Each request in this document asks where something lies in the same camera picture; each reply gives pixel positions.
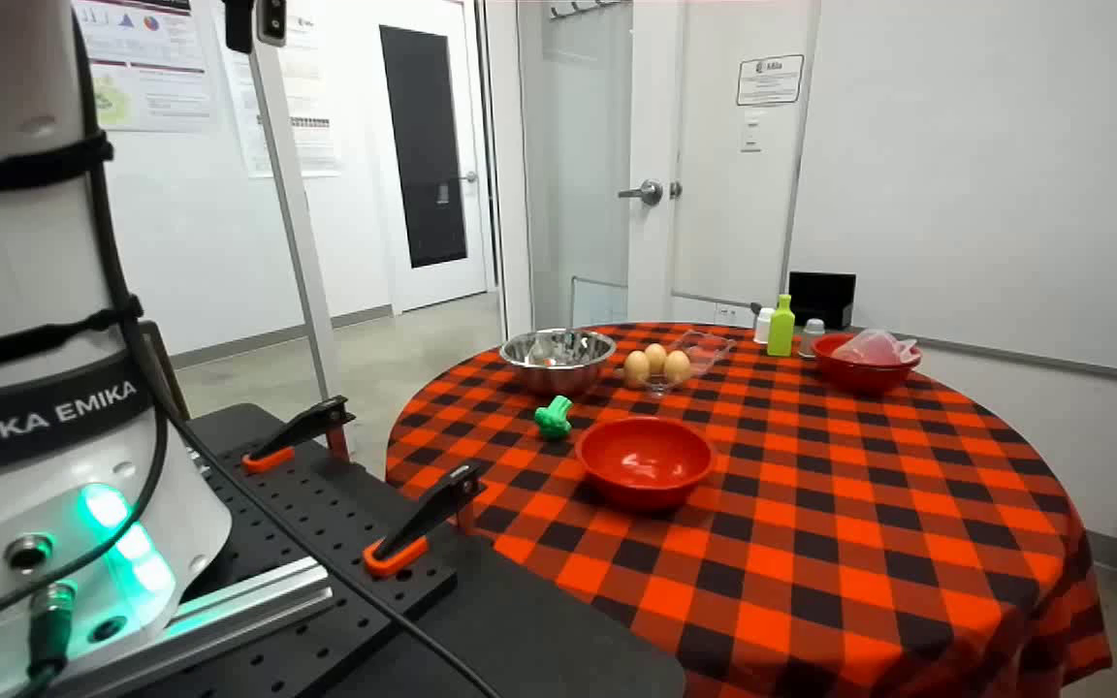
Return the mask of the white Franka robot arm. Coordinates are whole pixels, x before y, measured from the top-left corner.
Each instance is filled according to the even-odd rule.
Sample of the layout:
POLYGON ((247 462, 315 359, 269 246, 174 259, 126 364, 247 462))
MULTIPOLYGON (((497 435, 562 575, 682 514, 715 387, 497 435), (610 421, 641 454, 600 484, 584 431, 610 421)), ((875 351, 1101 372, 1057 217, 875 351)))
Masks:
POLYGON ((151 646, 219 553, 146 376, 69 0, 0 0, 0 698, 151 646))

